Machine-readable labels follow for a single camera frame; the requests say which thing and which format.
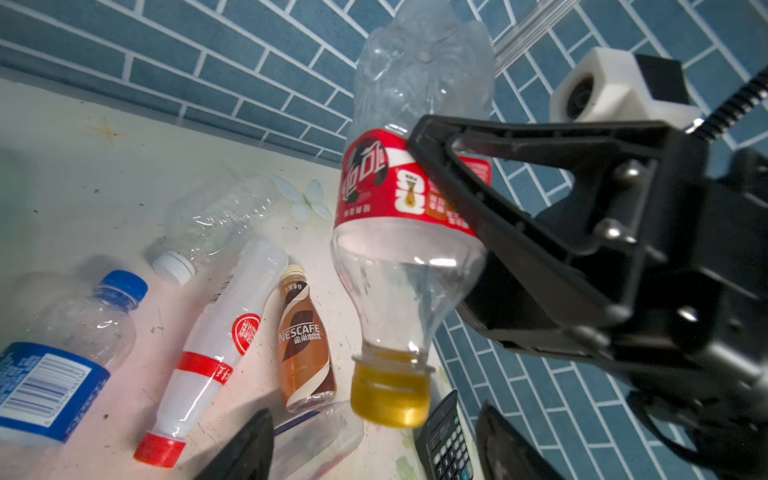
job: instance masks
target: blue label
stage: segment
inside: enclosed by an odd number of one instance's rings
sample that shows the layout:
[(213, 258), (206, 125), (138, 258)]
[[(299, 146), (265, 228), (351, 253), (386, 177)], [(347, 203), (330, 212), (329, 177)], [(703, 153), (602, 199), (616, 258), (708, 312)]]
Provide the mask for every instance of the blue label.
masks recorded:
[(0, 356), (0, 426), (66, 442), (108, 378), (64, 350), (12, 343)]

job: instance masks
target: red label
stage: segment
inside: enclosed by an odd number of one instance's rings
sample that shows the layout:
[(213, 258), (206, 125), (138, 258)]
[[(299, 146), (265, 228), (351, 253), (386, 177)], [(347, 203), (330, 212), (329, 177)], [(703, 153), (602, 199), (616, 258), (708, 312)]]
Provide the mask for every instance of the red label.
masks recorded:
[[(401, 217), (437, 223), (475, 236), (437, 186), (407, 151), (408, 142), (384, 130), (371, 130), (345, 153), (336, 222), (357, 218)], [(486, 185), (487, 161), (461, 157)]]
[(181, 354), (177, 370), (199, 373), (209, 379), (214, 379), (221, 385), (227, 383), (232, 375), (232, 367), (199, 353), (184, 352)]
[(259, 329), (259, 323), (261, 323), (261, 318), (258, 315), (246, 313), (238, 316), (232, 325), (232, 340), (234, 340), (240, 355), (245, 355), (250, 343), (253, 342), (256, 331)]

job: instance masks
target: blue bottle cap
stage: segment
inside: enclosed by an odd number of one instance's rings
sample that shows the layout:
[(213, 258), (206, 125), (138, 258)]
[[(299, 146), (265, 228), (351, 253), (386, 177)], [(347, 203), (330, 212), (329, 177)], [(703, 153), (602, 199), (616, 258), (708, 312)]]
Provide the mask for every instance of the blue bottle cap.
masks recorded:
[(136, 300), (136, 303), (139, 303), (144, 298), (144, 295), (147, 294), (147, 290), (149, 290), (147, 283), (139, 276), (125, 270), (112, 270), (99, 282), (96, 288), (100, 286), (108, 286), (120, 290)]

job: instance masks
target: yellow star mark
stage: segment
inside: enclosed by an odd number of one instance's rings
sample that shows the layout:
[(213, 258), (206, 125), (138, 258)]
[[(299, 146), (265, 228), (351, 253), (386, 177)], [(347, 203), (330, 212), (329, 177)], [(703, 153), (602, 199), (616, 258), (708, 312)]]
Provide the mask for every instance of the yellow star mark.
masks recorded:
[(107, 135), (107, 140), (109, 140), (109, 144), (111, 146), (114, 146), (114, 143), (112, 143), (112, 137), (124, 137), (127, 136), (127, 134), (119, 134), (117, 132), (112, 131), (112, 127), (110, 127), (109, 122), (107, 121), (107, 118), (104, 117), (104, 121), (102, 122), (101, 127), (86, 127), (90, 130), (97, 131), (99, 133), (102, 133), (104, 135)]

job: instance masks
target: blue brick wall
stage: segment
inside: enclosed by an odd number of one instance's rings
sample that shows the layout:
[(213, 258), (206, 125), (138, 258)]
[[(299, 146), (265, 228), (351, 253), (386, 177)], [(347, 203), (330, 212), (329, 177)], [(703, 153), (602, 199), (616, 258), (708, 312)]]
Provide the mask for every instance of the blue brick wall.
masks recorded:
[[(339, 164), (356, 62), (401, 0), (0, 0), (0, 65)], [(497, 41), (536, 0), (451, 0)], [(768, 63), (767, 0), (582, 0), (495, 81), (491, 119), (543, 122), (549, 95), (593, 47), (683, 62), (708, 113)], [(713, 145), (768, 151), (761, 106)], [(568, 172), (494, 159), (493, 185), (537, 214)], [(566, 478), (713, 478), (677, 460), (629, 413), (626, 387), (586, 365), (512, 355), (456, 315), (435, 342), (462, 408), (502, 411)], [(679, 442), (681, 430), (663, 426)]]

